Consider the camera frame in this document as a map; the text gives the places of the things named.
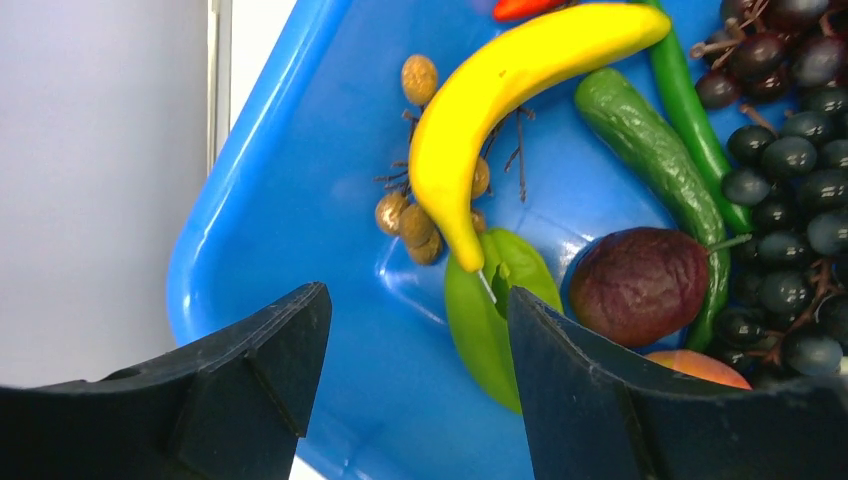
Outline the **yellow toy banana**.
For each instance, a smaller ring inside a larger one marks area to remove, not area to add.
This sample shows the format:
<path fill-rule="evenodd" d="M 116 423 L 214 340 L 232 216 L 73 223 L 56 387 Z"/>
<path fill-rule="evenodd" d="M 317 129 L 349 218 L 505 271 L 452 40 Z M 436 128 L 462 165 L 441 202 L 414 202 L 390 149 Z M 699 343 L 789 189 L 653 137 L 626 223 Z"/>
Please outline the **yellow toy banana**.
<path fill-rule="evenodd" d="M 490 131 L 535 95 L 646 49 L 670 17 L 641 3 L 594 2 L 547 13 L 493 38 L 447 78 L 411 140 L 412 192 L 460 267 L 485 263 L 472 224 L 473 174 Z"/>

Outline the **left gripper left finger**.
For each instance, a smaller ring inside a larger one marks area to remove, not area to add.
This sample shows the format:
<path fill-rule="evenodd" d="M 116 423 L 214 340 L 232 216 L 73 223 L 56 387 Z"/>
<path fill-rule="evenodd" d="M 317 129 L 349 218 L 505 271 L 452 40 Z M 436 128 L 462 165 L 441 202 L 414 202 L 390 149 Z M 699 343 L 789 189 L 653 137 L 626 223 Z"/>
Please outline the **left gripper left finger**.
<path fill-rule="evenodd" d="M 5 479 L 285 479 L 308 429 L 332 316 L 302 285 L 99 381 L 1 391 Z"/>

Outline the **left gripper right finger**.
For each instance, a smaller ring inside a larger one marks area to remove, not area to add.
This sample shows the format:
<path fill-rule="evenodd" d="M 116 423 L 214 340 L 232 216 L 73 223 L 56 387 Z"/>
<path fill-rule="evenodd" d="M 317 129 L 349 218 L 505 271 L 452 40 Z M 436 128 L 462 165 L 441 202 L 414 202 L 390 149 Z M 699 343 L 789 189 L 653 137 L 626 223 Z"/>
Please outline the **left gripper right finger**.
<path fill-rule="evenodd" d="M 843 479 L 847 380 L 742 390 L 658 365 L 528 290 L 508 328 L 538 479 Z"/>

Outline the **green toy cucumber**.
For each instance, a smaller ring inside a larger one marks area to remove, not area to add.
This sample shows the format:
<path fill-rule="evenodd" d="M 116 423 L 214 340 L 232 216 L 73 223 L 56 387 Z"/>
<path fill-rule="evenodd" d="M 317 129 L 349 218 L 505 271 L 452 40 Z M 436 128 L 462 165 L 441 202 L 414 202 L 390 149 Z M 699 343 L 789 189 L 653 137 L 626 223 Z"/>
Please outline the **green toy cucumber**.
<path fill-rule="evenodd" d="M 716 204 L 704 190 L 682 140 L 662 116 L 618 71 L 602 68 L 585 77 L 575 105 L 591 130 L 617 155 L 672 214 L 676 228 L 708 252 L 709 287 L 685 345 L 703 351 L 713 324 L 728 301 L 730 253 L 720 248 L 727 234 Z"/>

